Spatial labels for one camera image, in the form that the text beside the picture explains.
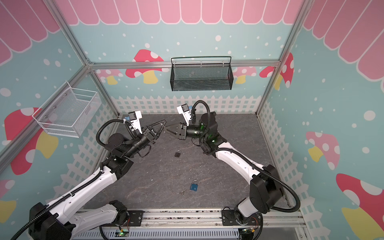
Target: gray table surface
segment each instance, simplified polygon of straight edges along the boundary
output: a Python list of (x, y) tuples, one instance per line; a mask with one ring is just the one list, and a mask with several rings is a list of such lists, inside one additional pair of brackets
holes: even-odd
[[(162, 119), (166, 125), (184, 121), (179, 114), (146, 114), (140, 122), (146, 126)], [(216, 121), (219, 133), (238, 151), (265, 166), (274, 165), (254, 114), (218, 114)], [(122, 124), (118, 132), (129, 137)], [(177, 150), (181, 151), (179, 158), (174, 157)], [(162, 132), (149, 155), (136, 155), (132, 160), (129, 172), (84, 208), (99, 208), (112, 200), (119, 200), (128, 209), (235, 207), (249, 196), (249, 184), (239, 173), (223, 161), (204, 155), (190, 139), (179, 140)], [(197, 192), (188, 190), (195, 179), (199, 181)], [(276, 206), (288, 207), (284, 199)]]

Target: white mesh basket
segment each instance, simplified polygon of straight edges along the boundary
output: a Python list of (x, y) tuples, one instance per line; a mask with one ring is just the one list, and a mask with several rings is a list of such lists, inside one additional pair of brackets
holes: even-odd
[(80, 137), (101, 105), (98, 92), (71, 86), (43, 109), (46, 102), (32, 117), (46, 133), (67, 137)]

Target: black mesh basket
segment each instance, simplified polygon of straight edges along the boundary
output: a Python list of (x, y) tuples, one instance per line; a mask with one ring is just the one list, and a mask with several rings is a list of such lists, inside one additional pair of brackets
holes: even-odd
[(171, 58), (172, 91), (231, 90), (230, 56)]

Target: wire mesh basket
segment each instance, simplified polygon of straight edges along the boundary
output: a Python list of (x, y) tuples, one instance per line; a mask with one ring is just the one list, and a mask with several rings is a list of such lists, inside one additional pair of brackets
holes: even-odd
[(231, 90), (230, 56), (171, 58), (172, 91)]
[(48, 100), (32, 117), (46, 133), (67, 137), (80, 137), (101, 105), (98, 92), (71, 86), (43, 109)]

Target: white picket fence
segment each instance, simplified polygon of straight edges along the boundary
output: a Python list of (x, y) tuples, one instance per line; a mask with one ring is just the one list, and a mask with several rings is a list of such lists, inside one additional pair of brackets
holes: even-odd
[[(67, 174), (60, 175), (62, 183), (60, 186), (53, 187), (55, 190), (54, 198), (46, 200), (47, 203), (61, 195), (64, 195), (91, 174), (91, 171), (97, 163), (99, 154), (102, 150), (102, 147), (96, 142), (96, 133), (101, 125), (112, 118), (112, 109), (108, 105), (103, 104), (102, 108), (99, 109), (99, 116), (96, 116), (96, 121), (92, 122), (92, 128), (86, 129), (88, 136), (83, 137), (84, 143), (82, 145), (78, 145), (79, 153), (73, 154), (73, 163), (67, 164)], [(106, 141), (109, 128), (110, 126), (108, 126), (101, 134), (100, 140), (102, 142)]]
[[(208, 98), (207, 96), (200, 98), (196, 96), (192, 98), (189, 96), (185, 98), (181, 96), (181, 98), (177, 98), (173, 96), (173, 98), (169, 98), (166, 96), (165, 98), (161, 98), (158, 96), (157, 98), (142, 97), (141, 99), (135, 97), (131, 99), (127, 97), (123, 99), (119, 97), (115, 99), (112, 97), (112, 101), (115, 104), (116, 108), (120, 113), (129, 113), (132, 111), (141, 111), (143, 114), (150, 113), (167, 113), (174, 114), (177, 113), (176, 108), (183, 104), (188, 104), (188, 106), (193, 105), (197, 100), (204, 100), (208, 106), (210, 111), (216, 111), (216, 113), (254, 113), (256, 112), (262, 97), (258, 96), (254, 98), (251, 96), (250, 98), (246, 98), (243, 96), (239, 98), (238, 96), (231, 98), (230, 96), (223, 98), (220, 96), (219, 98), (215, 98), (214, 96)], [(197, 112), (204, 113), (206, 112), (205, 107), (200, 104), (198, 105)]]
[[(307, 192), (308, 185), (303, 183), (303, 173), (297, 170), (298, 162), (292, 159), (293, 152), (288, 150), (289, 144), (284, 141), (285, 135), (281, 135), (281, 127), (278, 127), (278, 120), (275, 120), (272, 110), (270, 103), (266, 102), (259, 117), (272, 151), (272, 156), (275, 163), (277, 163), (279, 175), (299, 196), (301, 202), (300, 210), (312, 238), (329, 240), (328, 235), (331, 231), (321, 224), (320, 219), (323, 214), (316, 211), (313, 206), (315, 198), (311, 197)], [(295, 202), (291, 195), (288, 195), (288, 197), (291, 200), (290, 202)]]

